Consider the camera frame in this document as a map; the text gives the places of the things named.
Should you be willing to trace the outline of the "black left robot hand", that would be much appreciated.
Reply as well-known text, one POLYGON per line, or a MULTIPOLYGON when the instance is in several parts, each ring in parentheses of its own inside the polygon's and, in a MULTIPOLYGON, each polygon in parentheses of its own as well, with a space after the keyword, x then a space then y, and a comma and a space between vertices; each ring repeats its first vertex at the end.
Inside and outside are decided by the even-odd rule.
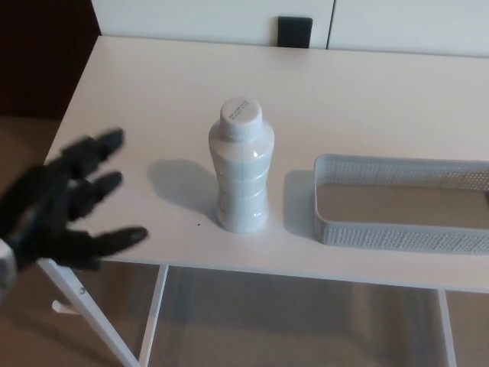
POLYGON ((112 171, 94 181, 96 172, 125 142, 122 129, 86 136, 66 146, 46 164, 27 169, 1 197, 1 239, 9 246, 19 271, 39 259, 94 270, 102 258, 144 241, 143 226, 91 235, 68 225, 88 216, 122 184, 112 171))

